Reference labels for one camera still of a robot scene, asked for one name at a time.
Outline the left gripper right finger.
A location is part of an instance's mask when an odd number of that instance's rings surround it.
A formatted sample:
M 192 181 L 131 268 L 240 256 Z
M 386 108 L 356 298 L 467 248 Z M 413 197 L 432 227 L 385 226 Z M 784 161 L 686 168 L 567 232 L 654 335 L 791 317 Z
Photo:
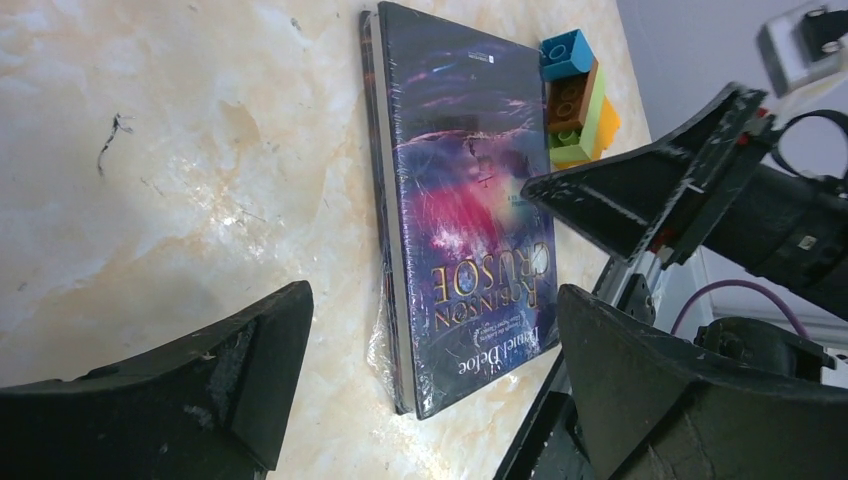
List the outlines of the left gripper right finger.
M 649 479 L 843 479 L 847 392 L 822 383 L 824 349 L 741 317 L 694 342 L 623 322 L 628 374 L 652 423 L 639 464 Z

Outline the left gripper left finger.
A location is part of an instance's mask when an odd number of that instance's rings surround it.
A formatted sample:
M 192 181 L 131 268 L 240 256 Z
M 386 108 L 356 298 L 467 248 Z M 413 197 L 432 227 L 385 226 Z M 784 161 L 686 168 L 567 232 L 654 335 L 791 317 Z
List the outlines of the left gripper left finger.
M 263 479 L 314 310 L 307 281 L 71 381 L 1 391 L 5 479 Z

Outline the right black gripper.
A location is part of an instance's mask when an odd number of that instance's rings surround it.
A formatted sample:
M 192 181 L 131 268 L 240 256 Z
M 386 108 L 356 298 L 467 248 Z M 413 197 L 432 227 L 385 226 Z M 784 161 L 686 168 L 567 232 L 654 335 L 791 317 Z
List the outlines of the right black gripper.
M 643 147 L 528 180 L 521 196 L 610 256 L 648 250 L 685 192 L 704 193 L 753 154 L 702 211 L 703 244 L 749 273 L 847 317 L 847 177 L 804 176 L 780 153 L 783 133 L 745 133 L 766 91 L 731 82 L 692 118 Z

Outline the dark purple galaxy book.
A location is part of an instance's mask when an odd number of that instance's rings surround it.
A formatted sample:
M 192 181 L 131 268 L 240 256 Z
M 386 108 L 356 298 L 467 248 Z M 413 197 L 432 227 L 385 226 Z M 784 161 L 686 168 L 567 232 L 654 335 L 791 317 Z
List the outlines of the dark purple galaxy book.
M 529 47 L 394 2 L 361 13 L 392 386 L 427 419 L 558 344 L 544 85 Z

